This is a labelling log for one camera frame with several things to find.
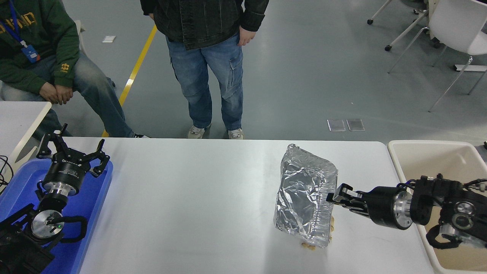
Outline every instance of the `hand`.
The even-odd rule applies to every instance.
[[[61,85],[55,86],[57,91],[57,100],[60,105],[68,103],[69,99],[73,98],[73,89]]]
[[[237,46],[245,46],[255,37],[255,31],[244,30],[240,27],[240,41]]]
[[[41,95],[42,98],[46,99],[46,101],[51,102],[51,104],[53,105],[57,104],[58,102],[56,88],[48,82],[45,82],[42,85],[39,90],[39,95]]]

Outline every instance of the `black jacket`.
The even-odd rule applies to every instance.
[[[239,26],[257,31],[269,0],[140,0],[144,15],[154,13],[157,29],[187,50],[216,45]]]

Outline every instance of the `white plastic bin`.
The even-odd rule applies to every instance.
[[[419,179],[421,175],[467,183],[487,178],[487,166],[475,147],[465,142],[398,140],[388,144],[399,179]],[[487,274],[487,249],[462,246],[438,250],[426,240],[426,232],[438,224],[439,209],[435,207],[426,226],[418,225],[430,262],[442,274]]]

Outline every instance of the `aluminum foil package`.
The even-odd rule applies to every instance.
[[[326,196],[335,192],[337,176],[338,170],[330,161],[290,144],[281,161],[276,227],[302,238],[309,246],[328,246],[333,204]]]

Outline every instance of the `id badge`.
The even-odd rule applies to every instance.
[[[32,64],[40,60],[40,55],[37,53],[32,45],[28,45],[26,48],[22,48],[22,52]]]

